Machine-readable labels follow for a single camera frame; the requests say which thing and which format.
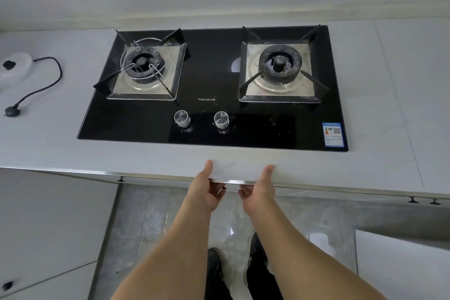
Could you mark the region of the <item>person's left hand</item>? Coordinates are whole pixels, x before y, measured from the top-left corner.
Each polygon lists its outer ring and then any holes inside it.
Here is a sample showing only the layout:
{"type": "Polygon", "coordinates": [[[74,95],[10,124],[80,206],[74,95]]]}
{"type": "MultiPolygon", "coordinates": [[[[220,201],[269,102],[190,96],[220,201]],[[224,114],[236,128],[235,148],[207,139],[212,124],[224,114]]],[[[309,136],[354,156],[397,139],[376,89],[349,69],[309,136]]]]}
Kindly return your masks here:
{"type": "Polygon", "coordinates": [[[202,182],[202,171],[200,171],[190,184],[184,202],[204,211],[213,212],[225,194],[225,184],[213,181],[202,182]]]}

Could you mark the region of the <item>person's right forearm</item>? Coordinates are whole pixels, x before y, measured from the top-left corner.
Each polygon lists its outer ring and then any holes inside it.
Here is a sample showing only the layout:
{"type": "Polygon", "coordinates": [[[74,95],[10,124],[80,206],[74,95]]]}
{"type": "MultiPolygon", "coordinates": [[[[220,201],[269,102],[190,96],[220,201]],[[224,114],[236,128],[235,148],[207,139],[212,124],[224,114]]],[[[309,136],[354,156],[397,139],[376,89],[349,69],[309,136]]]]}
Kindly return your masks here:
{"type": "Polygon", "coordinates": [[[250,218],[284,300],[386,300],[307,240],[275,202],[254,207],[250,218]]]}

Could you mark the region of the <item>grey open cabinet door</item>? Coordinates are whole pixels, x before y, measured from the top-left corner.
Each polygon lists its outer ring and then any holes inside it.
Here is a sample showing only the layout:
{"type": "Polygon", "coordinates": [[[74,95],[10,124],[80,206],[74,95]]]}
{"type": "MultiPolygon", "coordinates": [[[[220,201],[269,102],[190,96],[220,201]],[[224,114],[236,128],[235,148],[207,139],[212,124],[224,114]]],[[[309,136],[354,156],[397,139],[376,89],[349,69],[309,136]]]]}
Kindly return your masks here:
{"type": "Polygon", "coordinates": [[[450,241],[355,235],[358,275],[388,300],[450,300],[450,241]]]}

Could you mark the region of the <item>blue energy label sticker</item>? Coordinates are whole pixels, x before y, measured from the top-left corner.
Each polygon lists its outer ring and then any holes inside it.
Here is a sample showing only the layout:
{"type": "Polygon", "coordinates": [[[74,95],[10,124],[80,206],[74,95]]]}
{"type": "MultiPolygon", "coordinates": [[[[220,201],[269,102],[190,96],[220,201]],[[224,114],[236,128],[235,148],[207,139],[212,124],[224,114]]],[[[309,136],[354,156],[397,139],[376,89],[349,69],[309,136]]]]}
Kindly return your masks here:
{"type": "Polygon", "coordinates": [[[341,123],[322,123],[324,145],[327,148],[344,148],[341,123]]]}

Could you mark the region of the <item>person's right black shoe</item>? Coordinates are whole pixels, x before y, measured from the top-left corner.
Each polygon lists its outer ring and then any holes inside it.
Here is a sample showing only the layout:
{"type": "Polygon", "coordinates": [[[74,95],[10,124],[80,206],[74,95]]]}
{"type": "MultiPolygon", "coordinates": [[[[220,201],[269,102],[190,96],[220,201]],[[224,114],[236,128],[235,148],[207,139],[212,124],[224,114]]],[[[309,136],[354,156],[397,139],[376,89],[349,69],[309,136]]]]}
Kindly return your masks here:
{"type": "Polygon", "coordinates": [[[245,276],[257,274],[259,272],[268,272],[268,258],[262,246],[257,232],[255,232],[250,240],[249,257],[245,276]]]}

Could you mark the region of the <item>person's black shoe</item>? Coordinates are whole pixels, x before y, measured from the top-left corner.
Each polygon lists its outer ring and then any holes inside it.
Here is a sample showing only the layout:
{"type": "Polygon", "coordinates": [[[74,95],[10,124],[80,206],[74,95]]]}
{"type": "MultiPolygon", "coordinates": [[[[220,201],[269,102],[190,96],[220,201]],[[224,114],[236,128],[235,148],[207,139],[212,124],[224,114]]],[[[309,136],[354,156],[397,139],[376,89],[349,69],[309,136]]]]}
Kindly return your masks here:
{"type": "Polygon", "coordinates": [[[222,263],[219,252],[215,248],[207,250],[206,290],[204,300],[220,298],[224,285],[222,263]]]}
{"type": "Polygon", "coordinates": [[[257,274],[259,272],[268,272],[268,258],[262,246],[257,232],[255,232],[250,240],[249,257],[245,276],[257,274]]]}

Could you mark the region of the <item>silver hob knob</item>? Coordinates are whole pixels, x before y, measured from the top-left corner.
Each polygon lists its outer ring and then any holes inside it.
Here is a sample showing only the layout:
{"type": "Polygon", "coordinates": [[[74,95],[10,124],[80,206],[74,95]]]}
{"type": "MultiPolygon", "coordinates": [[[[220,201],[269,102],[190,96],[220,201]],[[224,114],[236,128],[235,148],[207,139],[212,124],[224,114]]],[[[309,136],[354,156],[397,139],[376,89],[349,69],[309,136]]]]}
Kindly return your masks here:
{"type": "Polygon", "coordinates": [[[219,111],[214,115],[214,125],[219,130],[226,130],[229,126],[229,116],[224,111],[219,111]]]}
{"type": "Polygon", "coordinates": [[[191,125],[190,115],[185,110],[178,110],[174,114],[174,121],[176,126],[182,129],[189,128],[191,125]]]}

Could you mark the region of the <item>large black gas burner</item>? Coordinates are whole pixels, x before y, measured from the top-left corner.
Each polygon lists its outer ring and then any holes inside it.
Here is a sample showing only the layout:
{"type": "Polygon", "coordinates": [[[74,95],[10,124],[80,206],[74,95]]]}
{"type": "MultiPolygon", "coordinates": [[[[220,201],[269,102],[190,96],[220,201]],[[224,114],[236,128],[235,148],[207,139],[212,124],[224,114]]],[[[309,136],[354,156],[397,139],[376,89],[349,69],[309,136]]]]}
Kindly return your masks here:
{"type": "Polygon", "coordinates": [[[273,85],[293,82],[300,73],[302,57],[298,50],[283,44],[270,45],[260,54],[258,73],[273,85]]]}

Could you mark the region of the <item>person's right hand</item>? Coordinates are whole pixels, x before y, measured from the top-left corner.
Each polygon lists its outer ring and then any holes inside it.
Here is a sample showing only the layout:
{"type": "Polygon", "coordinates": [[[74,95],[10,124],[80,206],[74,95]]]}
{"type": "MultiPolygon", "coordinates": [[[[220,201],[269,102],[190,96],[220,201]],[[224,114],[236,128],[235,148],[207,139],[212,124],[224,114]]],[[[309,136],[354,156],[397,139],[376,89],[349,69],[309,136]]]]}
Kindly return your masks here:
{"type": "Polygon", "coordinates": [[[249,217],[253,217],[254,214],[261,213],[267,206],[275,204],[273,184],[260,184],[259,179],[254,185],[240,185],[238,194],[243,203],[244,212],[249,217]]]}

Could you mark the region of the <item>person's left black shoe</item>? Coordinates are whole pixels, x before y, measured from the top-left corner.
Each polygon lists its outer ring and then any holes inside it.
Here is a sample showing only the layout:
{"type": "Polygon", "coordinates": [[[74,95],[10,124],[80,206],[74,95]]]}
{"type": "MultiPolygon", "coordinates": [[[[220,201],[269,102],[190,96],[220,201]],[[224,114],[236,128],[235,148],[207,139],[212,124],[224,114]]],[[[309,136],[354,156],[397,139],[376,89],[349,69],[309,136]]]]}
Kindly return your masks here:
{"type": "Polygon", "coordinates": [[[222,263],[219,252],[215,248],[207,250],[206,290],[204,300],[220,298],[224,285],[222,263]]]}

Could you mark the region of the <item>small black gas burner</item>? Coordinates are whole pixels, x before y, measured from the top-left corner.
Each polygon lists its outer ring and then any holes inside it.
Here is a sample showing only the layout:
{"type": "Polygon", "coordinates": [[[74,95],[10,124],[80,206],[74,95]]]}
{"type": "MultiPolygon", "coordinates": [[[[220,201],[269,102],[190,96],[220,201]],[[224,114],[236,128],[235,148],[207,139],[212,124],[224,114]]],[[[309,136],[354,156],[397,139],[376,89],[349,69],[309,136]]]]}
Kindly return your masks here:
{"type": "Polygon", "coordinates": [[[162,77],[166,61],[158,52],[141,53],[132,59],[134,66],[127,75],[136,83],[149,84],[162,77]]]}

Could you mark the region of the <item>black glass gas hob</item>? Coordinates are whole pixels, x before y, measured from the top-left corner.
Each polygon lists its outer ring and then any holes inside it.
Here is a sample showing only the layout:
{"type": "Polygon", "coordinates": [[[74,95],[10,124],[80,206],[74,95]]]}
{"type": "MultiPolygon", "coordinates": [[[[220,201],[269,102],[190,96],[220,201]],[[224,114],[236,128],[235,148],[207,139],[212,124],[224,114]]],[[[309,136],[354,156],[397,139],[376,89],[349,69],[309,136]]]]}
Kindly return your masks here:
{"type": "Polygon", "coordinates": [[[175,101],[111,100],[98,91],[77,138],[84,140],[347,152],[348,140],[327,25],[182,30],[190,58],[175,101]],[[299,51],[296,79],[273,85],[258,73],[270,45],[299,51]],[[174,114],[185,110],[189,128],[174,114]],[[214,115],[229,126],[219,130],[214,115]],[[341,123],[344,148],[324,145],[322,123],[341,123]]]}

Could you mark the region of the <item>grey cabinet drawer front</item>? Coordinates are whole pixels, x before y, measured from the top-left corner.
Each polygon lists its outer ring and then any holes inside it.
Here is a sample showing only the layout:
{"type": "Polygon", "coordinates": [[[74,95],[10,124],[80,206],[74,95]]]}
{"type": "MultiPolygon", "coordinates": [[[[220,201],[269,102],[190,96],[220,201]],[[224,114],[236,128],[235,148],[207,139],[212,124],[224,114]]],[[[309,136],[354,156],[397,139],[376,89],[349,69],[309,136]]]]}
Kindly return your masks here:
{"type": "Polygon", "coordinates": [[[19,291],[0,296],[0,300],[87,300],[97,262],[88,263],[19,291]]]}

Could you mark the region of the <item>white kettle base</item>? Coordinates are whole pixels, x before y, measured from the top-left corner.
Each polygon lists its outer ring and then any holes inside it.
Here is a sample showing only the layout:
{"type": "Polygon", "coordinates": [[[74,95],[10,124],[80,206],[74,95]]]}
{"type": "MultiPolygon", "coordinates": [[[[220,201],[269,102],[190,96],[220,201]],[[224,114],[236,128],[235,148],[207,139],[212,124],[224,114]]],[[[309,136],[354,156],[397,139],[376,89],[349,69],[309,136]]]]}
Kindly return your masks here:
{"type": "Polygon", "coordinates": [[[33,58],[25,52],[16,52],[0,61],[0,93],[25,80],[31,71],[33,58]]]}

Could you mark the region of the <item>person's left forearm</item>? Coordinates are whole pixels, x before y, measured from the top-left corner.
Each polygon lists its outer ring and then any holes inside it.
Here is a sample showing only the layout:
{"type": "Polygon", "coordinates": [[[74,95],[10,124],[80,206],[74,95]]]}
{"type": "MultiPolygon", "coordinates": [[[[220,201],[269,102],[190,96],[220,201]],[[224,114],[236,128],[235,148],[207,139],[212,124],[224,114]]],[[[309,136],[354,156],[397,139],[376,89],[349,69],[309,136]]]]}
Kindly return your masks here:
{"type": "Polygon", "coordinates": [[[110,300],[204,300],[209,227],[217,205],[185,199],[168,232],[110,300]]]}

